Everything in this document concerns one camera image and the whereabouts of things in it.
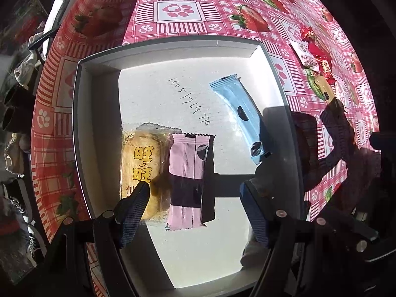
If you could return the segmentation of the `pink wafer packet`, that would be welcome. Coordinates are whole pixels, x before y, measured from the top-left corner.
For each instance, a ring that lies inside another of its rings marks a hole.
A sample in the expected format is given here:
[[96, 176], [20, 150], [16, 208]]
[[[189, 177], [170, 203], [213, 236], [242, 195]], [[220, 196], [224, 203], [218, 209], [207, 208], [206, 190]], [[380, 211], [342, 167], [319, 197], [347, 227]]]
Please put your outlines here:
[[204, 226], [202, 198], [207, 153], [213, 135], [173, 134], [169, 152], [171, 183], [167, 230], [180, 231]]

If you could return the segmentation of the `yellow rice cracker packet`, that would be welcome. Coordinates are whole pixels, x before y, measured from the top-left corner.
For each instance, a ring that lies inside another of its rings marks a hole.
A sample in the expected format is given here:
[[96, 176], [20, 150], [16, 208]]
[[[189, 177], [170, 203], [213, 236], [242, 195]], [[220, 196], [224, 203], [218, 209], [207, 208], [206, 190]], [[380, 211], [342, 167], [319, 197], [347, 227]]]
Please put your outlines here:
[[169, 153], [173, 135], [182, 131], [154, 123], [144, 123], [135, 130], [124, 131], [120, 170], [120, 198], [127, 198], [138, 183], [150, 187], [143, 222], [165, 222], [171, 204]]

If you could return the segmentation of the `blue wafer packet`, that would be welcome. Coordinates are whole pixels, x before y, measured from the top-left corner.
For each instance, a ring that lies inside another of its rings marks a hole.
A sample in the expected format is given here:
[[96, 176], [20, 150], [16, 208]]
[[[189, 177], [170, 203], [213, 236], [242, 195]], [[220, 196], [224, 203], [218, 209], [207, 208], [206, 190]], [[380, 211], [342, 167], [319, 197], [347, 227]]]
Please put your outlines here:
[[259, 165], [271, 155], [271, 146], [262, 115], [237, 74], [209, 83], [211, 90], [229, 107], [240, 128], [251, 160]]

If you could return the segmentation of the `strawberry pattern pink tablecloth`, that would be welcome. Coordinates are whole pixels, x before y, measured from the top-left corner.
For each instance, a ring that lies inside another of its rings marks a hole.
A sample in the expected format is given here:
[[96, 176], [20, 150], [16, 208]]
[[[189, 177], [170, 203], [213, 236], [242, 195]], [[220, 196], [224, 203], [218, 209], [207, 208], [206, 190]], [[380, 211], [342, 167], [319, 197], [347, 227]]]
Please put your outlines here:
[[44, 230], [52, 239], [64, 217], [88, 218], [76, 178], [72, 97], [78, 61], [109, 48], [155, 38], [220, 35], [263, 42], [279, 68], [292, 109], [318, 116], [290, 40], [313, 28], [332, 56], [335, 91], [359, 148], [369, 149], [378, 121], [355, 45], [324, 0], [76, 0], [60, 25], [40, 77], [31, 128], [32, 172]]

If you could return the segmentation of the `white shallow cardboard box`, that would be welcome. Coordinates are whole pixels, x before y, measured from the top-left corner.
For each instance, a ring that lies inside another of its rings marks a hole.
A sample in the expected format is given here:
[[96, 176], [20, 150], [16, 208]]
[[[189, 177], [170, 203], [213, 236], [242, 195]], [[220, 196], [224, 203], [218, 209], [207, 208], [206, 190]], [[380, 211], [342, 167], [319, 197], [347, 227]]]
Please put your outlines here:
[[252, 204], [303, 218], [297, 136], [264, 44], [120, 46], [77, 66], [73, 141], [89, 216], [142, 197], [116, 249], [141, 296], [229, 296], [258, 281]]

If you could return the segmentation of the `gold brown snack bar packet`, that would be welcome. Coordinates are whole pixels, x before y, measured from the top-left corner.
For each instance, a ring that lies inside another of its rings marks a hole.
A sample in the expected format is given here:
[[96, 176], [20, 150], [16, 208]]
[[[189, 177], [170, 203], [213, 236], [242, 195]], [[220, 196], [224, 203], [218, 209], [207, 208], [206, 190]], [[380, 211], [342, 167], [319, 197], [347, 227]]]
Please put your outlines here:
[[334, 91], [330, 84], [327, 82], [325, 77], [320, 74], [316, 74], [314, 76], [314, 81], [323, 96], [323, 100], [325, 100], [327, 104], [330, 104], [335, 98]]

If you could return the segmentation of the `red candy packet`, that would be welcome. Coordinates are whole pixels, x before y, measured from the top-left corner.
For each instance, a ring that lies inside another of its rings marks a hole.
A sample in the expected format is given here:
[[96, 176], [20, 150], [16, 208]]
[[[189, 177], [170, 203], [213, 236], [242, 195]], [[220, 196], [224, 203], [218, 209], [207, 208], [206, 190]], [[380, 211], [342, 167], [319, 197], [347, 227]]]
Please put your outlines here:
[[330, 85], [335, 84], [336, 79], [333, 77], [332, 74], [331, 62], [327, 61], [326, 59], [319, 59], [317, 60], [317, 62], [320, 69], [320, 74], [327, 80]]

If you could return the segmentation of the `white pink small snack packet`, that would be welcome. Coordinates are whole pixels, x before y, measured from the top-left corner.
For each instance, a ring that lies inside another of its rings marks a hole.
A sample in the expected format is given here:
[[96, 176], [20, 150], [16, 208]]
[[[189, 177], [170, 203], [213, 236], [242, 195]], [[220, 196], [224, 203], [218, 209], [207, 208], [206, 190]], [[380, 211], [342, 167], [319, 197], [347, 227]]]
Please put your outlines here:
[[311, 69], [317, 73], [320, 71], [317, 60], [314, 58], [313, 54], [308, 50], [306, 44], [290, 40], [289, 45], [292, 47], [298, 59], [305, 68]]

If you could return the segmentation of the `red long snack wrapper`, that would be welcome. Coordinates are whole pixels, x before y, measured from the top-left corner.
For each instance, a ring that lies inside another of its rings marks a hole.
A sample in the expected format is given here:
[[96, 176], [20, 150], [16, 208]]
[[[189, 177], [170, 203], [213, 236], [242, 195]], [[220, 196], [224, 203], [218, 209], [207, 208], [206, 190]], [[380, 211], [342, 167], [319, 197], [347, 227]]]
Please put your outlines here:
[[326, 61], [331, 64], [332, 57], [322, 46], [317, 45], [315, 42], [309, 42], [308, 50], [318, 62]]

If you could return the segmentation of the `red snack wrapper top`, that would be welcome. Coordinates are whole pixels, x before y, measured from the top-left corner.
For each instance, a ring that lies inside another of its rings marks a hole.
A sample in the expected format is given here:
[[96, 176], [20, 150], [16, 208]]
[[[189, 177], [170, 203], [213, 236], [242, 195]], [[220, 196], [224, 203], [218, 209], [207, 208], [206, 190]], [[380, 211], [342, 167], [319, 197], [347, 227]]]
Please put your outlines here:
[[316, 34], [311, 26], [307, 27], [304, 24], [300, 24], [300, 33], [304, 42], [314, 42], [316, 40]]

